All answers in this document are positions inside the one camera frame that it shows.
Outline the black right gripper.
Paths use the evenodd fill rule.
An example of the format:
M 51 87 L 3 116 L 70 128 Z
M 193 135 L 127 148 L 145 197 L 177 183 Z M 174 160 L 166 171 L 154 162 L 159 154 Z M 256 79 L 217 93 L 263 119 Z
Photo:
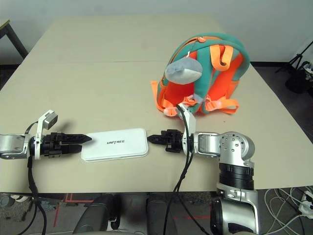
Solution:
M 161 135 L 148 136 L 147 140 L 153 144 L 165 145 L 167 152 L 180 152 L 182 150 L 182 136 L 181 131 L 168 129 L 162 130 Z

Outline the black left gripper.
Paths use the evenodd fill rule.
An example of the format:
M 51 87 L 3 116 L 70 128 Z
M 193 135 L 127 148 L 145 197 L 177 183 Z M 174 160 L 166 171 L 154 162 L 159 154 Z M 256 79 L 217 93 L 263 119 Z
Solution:
M 64 134 L 53 132 L 42 138 L 40 145 L 41 157 L 56 157 L 64 154 L 76 154 L 82 150 L 85 142 L 91 141 L 92 138 L 84 134 Z

